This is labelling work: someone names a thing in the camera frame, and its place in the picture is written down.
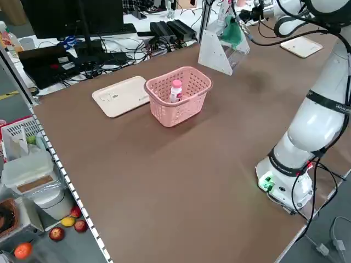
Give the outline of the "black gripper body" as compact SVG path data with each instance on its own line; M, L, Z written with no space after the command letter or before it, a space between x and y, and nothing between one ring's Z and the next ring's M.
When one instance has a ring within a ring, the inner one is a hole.
M252 10L249 12L250 18L249 20L252 21L259 21L265 18L264 16L264 6L263 5L257 5L252 8Z

